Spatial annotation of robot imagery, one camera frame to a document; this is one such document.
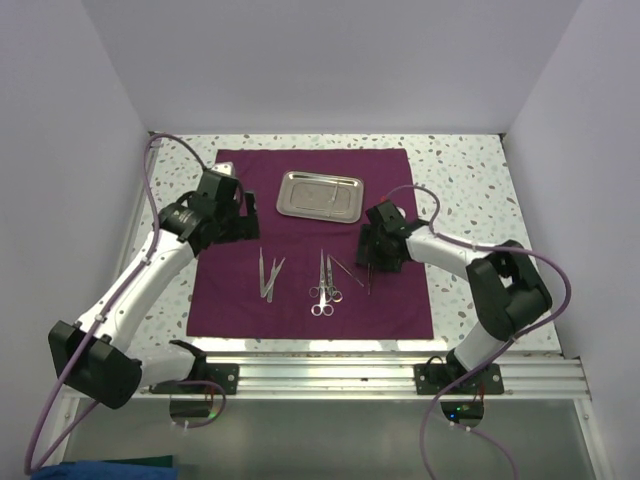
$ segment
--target white robotic arm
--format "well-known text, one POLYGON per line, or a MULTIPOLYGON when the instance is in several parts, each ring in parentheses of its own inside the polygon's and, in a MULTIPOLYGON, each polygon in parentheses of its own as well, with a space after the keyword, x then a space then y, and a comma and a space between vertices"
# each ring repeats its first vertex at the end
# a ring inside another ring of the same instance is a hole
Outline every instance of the white robotic arm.
MULTIPOLYGON (((227 167, 222 170, 232 171, 229 164, 227 167)), ((130 358, 127 351, 147 311, 200 251, 211 244, 259 238, 255 198, 251 192, 243 193, 247 215, 240 215, 235 198, 238 188, 239 181, 233 176, 205 170, 196 191, 162 209, 159 232, 149 234, 105 295, 73 325, 60 321, 51 329, 49 345, 59 376, 81 341, 93 332, 65 379, 67 385, 110 408, 119 408, 140 387, 172 380, 207 380, 197 378, 206 370, 198 364, 204 362, 204 355, 183 342, 171 342, 136 358, 130 358), (114 295, 115 303, 103 316, 101 312, 114 295), (96 320, 101 322, 97 329, 96 320)))
MULTIPOLYGON (((367 217, 370 224, 361 227, 358 245, 360 265, 399 272, 405 261, 428 263, 469 282, 479 321, 448 353, 443 385, 483 365, 551 308, 551 295, 526 255, 480 252, 480 246, 460 246, 470 242, 451 235, 444 240, 423 220, 407 222, 389 200, 367 210, 367 217)), ((513 240, 502 246, 522 248, 513 240)))

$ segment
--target scissors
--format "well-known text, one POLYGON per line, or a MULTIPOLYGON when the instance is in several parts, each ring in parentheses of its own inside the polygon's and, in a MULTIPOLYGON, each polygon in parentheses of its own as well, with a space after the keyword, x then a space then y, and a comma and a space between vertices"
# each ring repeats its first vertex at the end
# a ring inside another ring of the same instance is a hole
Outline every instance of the scissors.
POLYGON ((324 251, 320 250, 320 283, 317 287, 311 287, 309 289, 309 295, 312 298, 318 298, 318 303, 311 307, 311 313, 319 317, 325 315, 330 317, 333 315, 333 305, 329 305, 327 300, 327 287, 324 279, 324 251))
POLYGON ((327 255, 327 292, 329 293, 329 301, 338 303, 342 300, 342 292, 333 285, 330 255, 327 255))

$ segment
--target purple cable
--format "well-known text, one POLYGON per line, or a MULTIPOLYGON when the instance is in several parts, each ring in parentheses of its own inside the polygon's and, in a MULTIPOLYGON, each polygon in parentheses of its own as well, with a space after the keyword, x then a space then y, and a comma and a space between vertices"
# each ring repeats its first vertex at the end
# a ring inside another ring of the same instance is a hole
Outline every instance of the purple cable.
MULTIPOLYGON (((155 142, 159 138, 168 138, 170 140, 178 142, 194 156, 194 158, 200 164, 203 170, 206 169, 204 162, 202 161, 200 156, 197 154, 197 152, 187 142, 185 142, 179 137, 170 135, 168 133, 157 133, 155 135, 152 135, 147 141, 147 144, 145 145, 145 148, 144 148, 144 154, 142 157, 142 171, 144 175, 144 180, 142 182, 142 185, 144 187, 144 191, 147 196, 147 199, 149 200, 149 204, 151 205, 151 215, 153 217, 153 238, 151 240, 151 245, 149 247, 149 252, 148 252, 149 258, 151 257, 153 252, 156 251, 156 248, 158 246, 158 241, 160 239, 160 220, 158 217, 158 207, 156 206, 156 203, 153 199, 153 193, 151 192, 151 182, 149 180, 149 172, 147 171, 147 158, 149 156, 149 152, 151 151, 151 145, 153 144, 153 142, 155 142)), ((109 310, 111 310, 111 307, 113 306, 113 304, 118 301, 118 298, 120 298, 122 293, 129 287, 129 285, 131 285, 131 282, 133 282, 133 280, 138 276, 138 274, 142 271, 142 269, 145 266, 146 266, 146 262, 143 259, 143 261, 141 261, 133 269, 133 271, 127 276, 127 278, 122 282, 120 287, 115 292, 113 292, 113 295, 109 297, 109 299, 105 302, 104 306, 100 310, 99 315, 96 317, 96 320, 93 322, 93 325, 91 325, 91 328, 89 328, 89 330, 87 331, 86 335, 78 345, 78 348, 76 348, 75 352, 73 352, 73 355, 69 359, 69 362, 67 363, 67 365, 62 370, 62 373, 58 377, 58 380, 56 380, 56 383, 54 384, 53 388, 51 389, 51 392, 49 393, 49 396, 47 397, 47 400, 45 401, 44 407, 42 408, 42 412, 40 412, 40 416, 36 421, 36 426, 33 429, 33 433, 31 434, 31 439, 29 440, 29 445, 27 446, 27 451, 24 457, 24 469, 23 469, 25 475, 32 475, 33 473, 40 470, 42 466, 45 464, 45 462, 49 459, 49 457, 53 454, 55 449, 58 448, 58 446, 67 437, 67 435, 69 435, 69 433, 71 433, 71 431, 76 427, 76 425, 78 425, 98 405, 98 402, 92 402, 82 413, 77 415, 74 421, 60 434, 60 436, 56 440, 54 440, 54 442, 51 444, 51 447, 49 447, 49 449, 44 453, 42 458, 38 460, 35 466, 33 465, 33 455, 34 455, 36 446, 38 444, 40 435, 42 433, 42 429, 44 428, 44 424, 47 421, 49 412, 51 411, 51 408, 53 407, 56 397, 60 393, 60 390, 62 389, 64 382, 69 377, 71 370, 73 369, 73 367, 75 367, 76 363, 78 362, 78 358, 80 358, 80 355, 82 355, 82 353, 84 352, 85 348, 93 338, 93 335, 96 333, 100 325, 106 319, 106 316, 109 313, 109 310)))
MULTIPOLYGON (((514 253, 514 254, 521 254, 521 255, 528 255, 531 257, 535 257, 539 260, 542 260, 544 263, 546 263, 547 265, 549 265, 550 267, 552 267, 556 272, 558 272, 558 275, 560 275, 560 277, 562 278, 562 281, 564 283, 564 287, 565 287, 565 297, 564 300, 562 301, 562 304, 558 307, 558 309, 553 312, 551 315, 549 315, 549 317, 545 318, 544 320, 541 320, 540 322, 537 322, 525 329, 520 330, 518 333, 516 333, 513 338, 511 338, 509 341, 507 341, 496 353, 494 353, 493 355, 491 355, 489 358, 487 358, 484 362, 482 362, 480 365, 478 365, 476 368, 470 370, 469 372, 467 372, 466 374, 464 374, 462 377, 456 379, 455 381, 451 382, 449 385, 447 385, 446 387, 444 387, 442 390, 440 390, 438 392, 438 394, 433 398, 433 400, 431 400, 431 402, 429 403, 429 407, 427 408, 427 411, 424 414, 424 417, 422 418, 422 422, 420 423, 420 455, 422 456, 422 463, 424 464, 425 468, 427 469, 427 472, 429 472, 429 475, 431 476, 432 480, 437 480, 436 474, 433 471, 433 468, 431 467, 430 463, 429 463, 429 459, 427 457, 427 450, 425 447, 425 441, 426 441, 426 427, 427 427, 427 421, 429 420, 429 416, 431 415, 431 413, 433 412, 433 410, 435 409, 435 406, 438 404, 438 401, 440 400, 440 398, 446 394, 447 392, 451 391, 452 389, 454 389, 455 387, 457 387, 458 385, 462 384, 463 382, 465 382, 466 380, 468 380, 469 378, 473 377, 474 375, 476 375, 478 372, 482 371, 485 367, 487 367, 488 365, 490 365, 491 363, 493 363, 498 357, 500 357, 500 355, 502 355, 504 352, 506 352, 511 345, 513 345, 513 342, 515 340, 517 340, 518 338, 534 331, 537 330, 538 328, 554 321, 556 318, 558 318, 569 306, 569 302, 571 301, 571 295, 572 295, 572 288, 571 288, 571 281, 569 280, 568 275, 566 274, 566 272, 560 268, 560 266, 554 262, 553 260, 551 260, 550 258, 546 257, 545 255, 539 254, 537 252, 534 252, 532 250, 528 250, 526 248, 516 248, 516 247, 503 247, 503 246, 499 246, 499 245, 495 245, 495 246, 490 246, 490 245, 474 245, 472 243, 469 242, 465 242, 462 240, 458 240, 456 238, 451 238, 445 234, 442 233, 438 233, 435 230, 434 227, 434 222, 436 217, 438 216, 438 214, 440 213, 440 199, 438 198, 438 196, 432 192, 431 190, 429 190, 426 187, 422 187, 420 185, 401 185, 399 187, 394 188, 393 190, 391 190, 386 196, 387 198, 389 198, 394 192, 404 189, 404 188, 413 188, 414 190, 420 190, 422 192, 425 192, 426 194, 428 194, 431 198, 433 198, 433 200, 436 203, 436 208, 435 211, 433 212, 433 215, 431 215, 431 218, 429 219, 429 230, 431 231, 431 233, 433 235, 435 235, 436 237, 438 237, 441 240, 444 240, 445 242, 449 242, 453 245, 456 245, 458 247, 463 247, 463 248, 470 248, 470 249, 474 249, 480 252, 505 252, 505 253, 514 253)), ((476 435, 484 438, 485 440, 487 440, 488 442, 492 443, 494 446, 496 446, 500 451, 502 451, 505 456, 507 457, 507 460, 509 460, 509 463, 511 464, 511 468, 513 470, 513 478, 515 478, 516 480, 518 480, 520 478, 520 473, 518 471, 518 468, 516 466, 516 463, 513 459, 513 457, 511 456, 511 454, 507 451, 507 449, 501 445, 498 441, 494 440, 493 438, 491 438, 489 435, 482 433, 480 431, 476 431, 476 430, 471 430, 473 433, 475 433, 476 435)))

